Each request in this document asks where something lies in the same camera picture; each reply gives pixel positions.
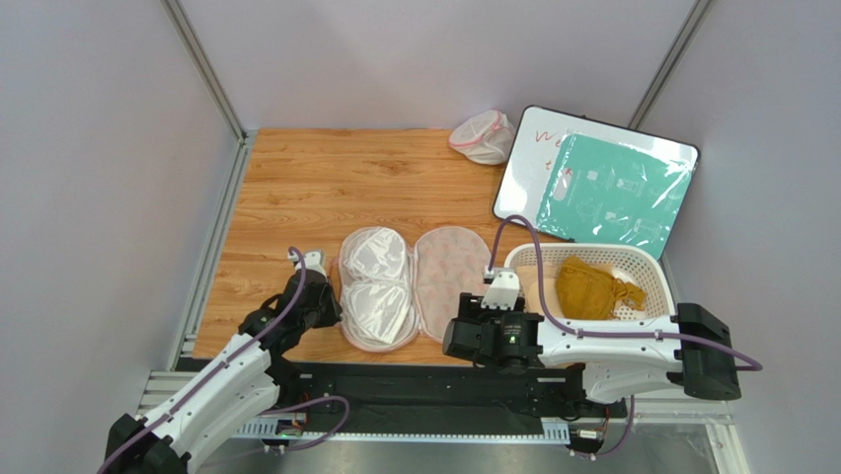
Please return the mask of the white bra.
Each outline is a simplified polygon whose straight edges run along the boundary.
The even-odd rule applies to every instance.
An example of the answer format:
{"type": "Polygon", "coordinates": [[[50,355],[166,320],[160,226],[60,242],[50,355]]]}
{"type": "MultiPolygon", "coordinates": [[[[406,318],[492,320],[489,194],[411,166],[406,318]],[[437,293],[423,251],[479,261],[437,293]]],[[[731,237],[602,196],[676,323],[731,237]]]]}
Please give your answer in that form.
{"type": "Polygon", "coordinates": [[[411,255],[405,239],[387,227],[364,227],[348,235],[339,255],[342,329],[356,347],[394,351],[417,332],[411,255]]]}

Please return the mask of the floral mesh laundry bag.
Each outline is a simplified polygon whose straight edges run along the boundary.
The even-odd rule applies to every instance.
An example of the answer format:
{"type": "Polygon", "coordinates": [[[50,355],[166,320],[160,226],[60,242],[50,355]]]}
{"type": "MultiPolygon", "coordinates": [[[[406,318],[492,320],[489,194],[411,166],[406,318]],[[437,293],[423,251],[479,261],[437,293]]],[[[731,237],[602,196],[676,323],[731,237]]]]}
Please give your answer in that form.
{"type": "Polygon", "coordinates": [[[459,226],[428,231],[414,245],[405,241],[411,255],[418,325],[416,335],[404,346],[420,334],[440,343],[447,324],[457,316],[459,294],[486,292],[483,274],[491,251],[476,232],[459,226]]]}

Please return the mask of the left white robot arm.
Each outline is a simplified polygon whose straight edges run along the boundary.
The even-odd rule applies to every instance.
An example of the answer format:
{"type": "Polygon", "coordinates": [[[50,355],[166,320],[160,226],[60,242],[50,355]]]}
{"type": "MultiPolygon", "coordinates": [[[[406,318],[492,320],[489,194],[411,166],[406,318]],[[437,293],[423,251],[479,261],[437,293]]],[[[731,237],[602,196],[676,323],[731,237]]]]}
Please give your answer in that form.
{"type": "Polygon", "coordinates": [[[341,314],[323,266],[296,264],[285,290],[250,313],[191,381],[145,415],[114,422],[100,472],[196,472],[250,419],[300,400],[301,370],[284,355],[341,314]]]}

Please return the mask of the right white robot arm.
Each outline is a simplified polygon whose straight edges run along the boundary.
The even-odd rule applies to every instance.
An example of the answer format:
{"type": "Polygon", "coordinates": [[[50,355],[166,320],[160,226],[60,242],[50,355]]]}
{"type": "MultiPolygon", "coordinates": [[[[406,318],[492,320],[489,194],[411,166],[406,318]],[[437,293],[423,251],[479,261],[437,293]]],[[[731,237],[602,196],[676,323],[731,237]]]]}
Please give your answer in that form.
{"type": "Polygon", "coordinates": [[[503,374],[576,365],[574,394],[599,404],[675,387],[701,400],[742,396],[729,326],[695,303],[638,321],[556,322],[525,311],[522,298],[496,309],[463,293],[442,351],[503,374]]]}

